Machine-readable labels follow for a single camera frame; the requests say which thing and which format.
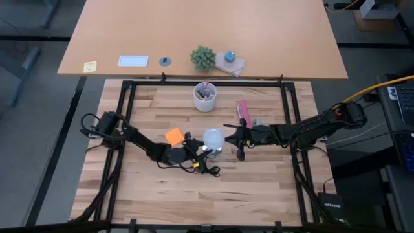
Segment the small bottle cap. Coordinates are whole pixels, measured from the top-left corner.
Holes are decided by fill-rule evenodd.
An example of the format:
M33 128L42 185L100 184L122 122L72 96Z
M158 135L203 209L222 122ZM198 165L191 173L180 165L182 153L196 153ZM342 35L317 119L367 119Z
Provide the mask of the small bottle cap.
M235 53L232 51L226 52L226 54L224 55L224 59L227 62L233 62L235 60Z

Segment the small succulent plant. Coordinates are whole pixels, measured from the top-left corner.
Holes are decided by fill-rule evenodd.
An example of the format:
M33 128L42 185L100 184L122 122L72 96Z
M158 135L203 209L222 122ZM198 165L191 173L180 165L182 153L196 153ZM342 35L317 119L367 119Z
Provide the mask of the small succulent plant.
M215 53L208 47L200 45L197 50L193 50L190 57L198 71L206 72L215 65Z

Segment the pen holder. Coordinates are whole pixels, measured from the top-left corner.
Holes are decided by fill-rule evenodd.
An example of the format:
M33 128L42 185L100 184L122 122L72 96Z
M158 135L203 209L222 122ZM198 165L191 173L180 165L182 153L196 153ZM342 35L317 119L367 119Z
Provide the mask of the pen holder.
M194 87L193 96L195 108L202 112L209 112L215 107L217 90L213 84L202 82Z

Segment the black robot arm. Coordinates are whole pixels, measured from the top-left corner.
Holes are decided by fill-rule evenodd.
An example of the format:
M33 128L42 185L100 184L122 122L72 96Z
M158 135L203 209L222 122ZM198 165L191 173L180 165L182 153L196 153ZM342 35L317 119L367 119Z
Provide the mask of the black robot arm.
M258 125L251 129L246 127L244 119L240 120L241 126L225 124L224 126L237 128L233 135L225 138L225 141L237 146L237 158L243 161L245 146L253 148L275 144L287 148L292 144L298 149L309 150L318 138L330 136L342 128L357 129L367 122L360 104L349 102L335 106L295 124Z
M122 143L125 141L132 142L139 148L146 152L146 155L157 162L158 166L162 168L159 163L172 166L179 164L178 168L182 168L189 173L210 173L214 176L219 175L219 168L213 167L208 169L206 166L206 157L210 151L205 151L197 155L200 146L204 142L198 141L191 137L190 133L186 133L183 147L173 148L170 144L156 143L144 136L139 130L133 127L122 115L115 112L105 112L101 119L98 119L96 126L91 126L87 129L83 124L83 119L93 114L86 114L81 119L81 132L89 138L102 137L102 145L114 150L119 150ZM181 164L185 161L193 162L193 170L183 167Z

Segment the pink object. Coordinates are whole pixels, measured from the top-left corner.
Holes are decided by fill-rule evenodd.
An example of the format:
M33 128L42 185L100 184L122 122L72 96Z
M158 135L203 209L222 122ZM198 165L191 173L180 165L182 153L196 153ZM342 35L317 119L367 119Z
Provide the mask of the pink object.
M242 117L247 122L247 128L251 129L253 127L253 123L252 123L252 120L250 119L250 115L248 114L246 100L240 100L240 109L241 109Z

